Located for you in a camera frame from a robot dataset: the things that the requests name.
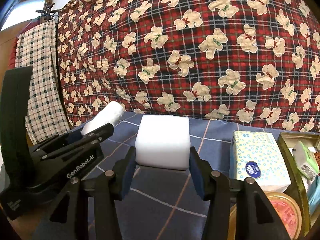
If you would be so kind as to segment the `red hanging garment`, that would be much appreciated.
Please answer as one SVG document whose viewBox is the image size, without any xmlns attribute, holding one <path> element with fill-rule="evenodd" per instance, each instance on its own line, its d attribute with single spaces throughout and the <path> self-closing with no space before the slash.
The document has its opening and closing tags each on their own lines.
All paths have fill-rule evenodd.
<svg viewBox="0 0 320 240">
<path fill-rule="evenodd" d="M 15 68 L 15 60 L 16 60 L 16 49 L 17 49 L 17 41 L 18 37 L 15 37 L 13 43 L 12 43 L 12 50 L 9 55 L 9 69 L 14 69 Z"/>
</svg>

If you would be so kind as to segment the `wooden door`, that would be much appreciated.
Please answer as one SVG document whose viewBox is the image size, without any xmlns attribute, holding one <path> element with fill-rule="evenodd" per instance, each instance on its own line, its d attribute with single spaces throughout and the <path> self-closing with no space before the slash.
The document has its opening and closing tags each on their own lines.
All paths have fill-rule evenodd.
<svg viewBox="0 0 320 240">
<path fill-rule="evenodd" d="M 16 37 L 19 35 L 20 31 L 23 30 L 31 20 L 18 23 L 16 25 L 10 26 L 7 29 L 1 31 L 1 41 L 0 41 L 0 82 L 2 85 L 3 77 L 7 71 L 9 65 L 9 56 L 11 50 L 14 46 Z"/>
</svg>

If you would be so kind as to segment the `red plaid bear quilt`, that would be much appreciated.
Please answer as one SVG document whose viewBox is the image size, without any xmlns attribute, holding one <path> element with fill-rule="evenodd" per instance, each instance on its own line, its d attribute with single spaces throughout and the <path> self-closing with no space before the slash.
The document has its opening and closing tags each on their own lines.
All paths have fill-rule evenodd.
<svg viewBox="0 0 320 240">
<path fill-rule="evenodd" d="M 72 126 L 116 101 L 319 131 L 319 21 L 304 0 L 71 0 L 57 31 Z"/>
</svg>

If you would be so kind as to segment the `round gold tin pink lid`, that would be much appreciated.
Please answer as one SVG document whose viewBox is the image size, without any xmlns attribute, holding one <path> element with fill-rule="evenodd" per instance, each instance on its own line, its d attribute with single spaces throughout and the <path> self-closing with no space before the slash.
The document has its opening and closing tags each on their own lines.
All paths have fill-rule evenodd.
<svg viewBox="0 0 320 240">
<path fill-rule="evenodd" d="M 244 192 L 230 211 L 228 239 L 298 239 L 302 215 L 283 193 Z"/>
</svg>

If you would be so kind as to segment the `green tissue pack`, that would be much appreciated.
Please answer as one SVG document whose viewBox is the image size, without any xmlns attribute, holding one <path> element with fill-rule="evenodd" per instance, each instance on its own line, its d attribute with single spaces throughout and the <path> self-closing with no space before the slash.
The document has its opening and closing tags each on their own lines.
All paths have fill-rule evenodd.
<svg viewBox="0 0 320 240">
<path fill-rule="evenodd" d="M 313 152 L 311 152 L 300 140 L 292 149 L 292 154 L 299 172 L 308 180 L 313 180 L 319 175 L 319 165 Z"/>
</svg>

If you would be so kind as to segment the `tissue box green dots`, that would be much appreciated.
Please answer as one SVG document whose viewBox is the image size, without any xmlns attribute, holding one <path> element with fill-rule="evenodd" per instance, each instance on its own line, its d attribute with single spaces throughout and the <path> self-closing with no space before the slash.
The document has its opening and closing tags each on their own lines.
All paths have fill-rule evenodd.
<svg viewBox="0 0 320 240">
<path fill-rule="evenodd" d="M 291 180 L 282 153 L 272 133 L 234 131 L 229 178 L 252 177 L 265 192 L 283 193 Z"/>
</svg>

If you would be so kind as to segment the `blue plaid tablecloth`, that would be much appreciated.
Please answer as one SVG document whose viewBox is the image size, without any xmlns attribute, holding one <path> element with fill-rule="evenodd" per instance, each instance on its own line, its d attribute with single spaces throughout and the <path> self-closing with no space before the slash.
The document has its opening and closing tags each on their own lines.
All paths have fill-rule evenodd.
<svg viewBox="0 0 320 240">
<path fill-rule="evenodd" d="M 142 116 L 126 112 L 101 145 L 104 160 L 88 175 L 95 178 L 123 159 L 135 144 Z M 215 170 L 228 174 L 233 132 L 255 127 L 190 119 L 190 142 Z M 123 239 L 200 239 L 209 204 L 197 195 L 188 172 L 137 167 L 130 191 L 116 202 Z"/>
</svg>

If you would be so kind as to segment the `white sponge block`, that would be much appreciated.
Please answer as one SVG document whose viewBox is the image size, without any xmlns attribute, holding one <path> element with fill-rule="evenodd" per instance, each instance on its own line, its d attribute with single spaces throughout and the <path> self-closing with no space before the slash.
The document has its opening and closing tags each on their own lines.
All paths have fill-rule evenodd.
<svg viewBox="0 0 320 240">
<path fill-rule="evenodd" d="M 135 142 L 138 165 L 185 171 L 189 168 L 190 147 L 188 117 L 142 117 Z"/>
</svg>

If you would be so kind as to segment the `beige green checked cloth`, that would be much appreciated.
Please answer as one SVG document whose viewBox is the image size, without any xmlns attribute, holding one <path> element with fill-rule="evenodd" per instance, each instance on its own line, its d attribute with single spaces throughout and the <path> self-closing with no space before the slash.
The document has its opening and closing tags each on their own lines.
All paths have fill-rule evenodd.
<svg viewBox="0 0 320 240">
<path fill-rule="evenodd" d="M 31 67 L 26 130 L 35 145 L 69 131 L 57 78 L 56 24 L 41 23 L 17 40 L 15 67 Z"/>
</svg>

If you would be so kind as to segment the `white gauze roll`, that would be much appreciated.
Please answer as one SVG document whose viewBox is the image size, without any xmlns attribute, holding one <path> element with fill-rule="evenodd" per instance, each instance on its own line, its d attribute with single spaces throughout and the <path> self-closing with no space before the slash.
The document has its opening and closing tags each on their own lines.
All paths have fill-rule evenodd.
<svg viewBox="0 0 320 240">
<path fill-rule="evenodd" d="M 125 109 L 121 104 L 115 101 L 109 102 L 103 110 L 101 110 L 91 121 L 85 124 L 81 130 L 81 135 L 87 135 L 106 124 L 112 124 L 114 126 L 124 112 Z"/>
</svg>

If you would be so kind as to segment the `red embroidered drawstring pouch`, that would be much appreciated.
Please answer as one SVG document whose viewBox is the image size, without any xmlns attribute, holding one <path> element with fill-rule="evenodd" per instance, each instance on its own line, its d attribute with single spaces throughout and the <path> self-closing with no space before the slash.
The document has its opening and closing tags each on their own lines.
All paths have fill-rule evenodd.
<svg viewBox="0 0 320 240">
<path fill-rule="evenodd" d="M 315 152 L 314 155 L 315 155 L 317 163 L 320 164 L 320 152 Z"/>
</svg>

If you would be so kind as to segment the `gold rectangular tin box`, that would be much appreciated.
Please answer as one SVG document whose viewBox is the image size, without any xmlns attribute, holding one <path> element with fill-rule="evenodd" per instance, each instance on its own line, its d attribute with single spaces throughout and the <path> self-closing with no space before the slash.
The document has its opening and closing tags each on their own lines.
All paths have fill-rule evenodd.
<svg viewBox="0 0 320 240">
<path fill-rule="evenodd" d="M 299 140 L 305 146 L 314 147 L 316 150 L 319 150 L 319 134 L 313 133 L 280 132 L 277 144 L 284 158 L 291 180 L 291 185 L 284 193 L 292 197 L 300 208 L 302 227 L 298 239 L 303 239 L 311 228 L 309 204 L 302 174 L 299 172 L 294 157 L 290 152 L 290 149 L 294 148 Z"/>
</svg>

